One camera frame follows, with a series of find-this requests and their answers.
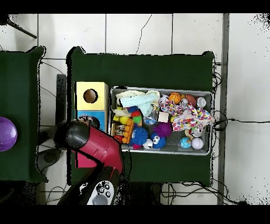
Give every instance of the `green tablecloth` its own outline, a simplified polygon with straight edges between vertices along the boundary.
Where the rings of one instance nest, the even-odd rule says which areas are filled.
[[[72,75],[72,117],[74,114],[74,82],[101,81],[109,87],[128,86],[212,92],[214,55],[115,55],[84,54],[73,48],[68,55]],[[201,181],[210,185],[210,154],[206,156],[131,153],[133,182]],[[125,166],[129,153],[123,153]],[[71,158],[71,183],[76,184],[91,169],[74,165]]]
[[[44,182],[35,167],[38,122],[37,69],[43,47],[0,51],[0,116],[18,131],[16,144],[0,152],[0,180]]]

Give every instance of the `colorful cloth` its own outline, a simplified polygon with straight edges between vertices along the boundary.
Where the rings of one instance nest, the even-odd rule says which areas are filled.
[[[176,117],[172,122],[173,131],[181,131],[185,129],[194,129],[198,127],[200,130],[203,130],[204,127],[214,119],[209,112],[198,108],[197,110],[192,104],[188,104],[187,109],[182,113],[182,115]]]
[[[182,105],[176,105],[173,101],[169,101],[168,99],[166,99],[165,104],[162,104],[160,107],[163,112],[168,112],[173,116],[181,115],[183,113],[182,108]]]

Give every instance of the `circular hole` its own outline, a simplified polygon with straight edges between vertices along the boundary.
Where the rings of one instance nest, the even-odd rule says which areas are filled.
[[[96,100],[98,99],[98,93],[94,89],[88,89],[87,91],[84,92],[83,99],[86,102],[92,104],[96,102]]]

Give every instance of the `yellow block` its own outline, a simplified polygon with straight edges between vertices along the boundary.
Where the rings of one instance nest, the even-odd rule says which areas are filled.
[[[108,86],[104,82],[76,82],[77,110],[107,110],[108,109]],[[97,92],[96,102],[89,103],[83,98],[85,91],[93,89]]]

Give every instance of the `white ball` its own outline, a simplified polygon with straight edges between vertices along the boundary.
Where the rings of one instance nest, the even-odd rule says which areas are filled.
[[[168,99],[168,98],[169,98],[168,95],[166,95],[166,94],[161,94],[161,95],[160,95],[160,98],[159,98],[159,101],[158,101],[159,105],[165,104],[165,100]]]
[[[195,150],[200,150],[203,147],[204,142],[201,140],[201,138],[194,138],[191,142],[191,145]]]
[[[149,149],[152,148],[153,142],[152,142],[152,140],[150,140],[150,139],[146,139],[146,142],[145,142],[142,146],[143,146],[143,148],[145,148],[146,150],[149,150]]]

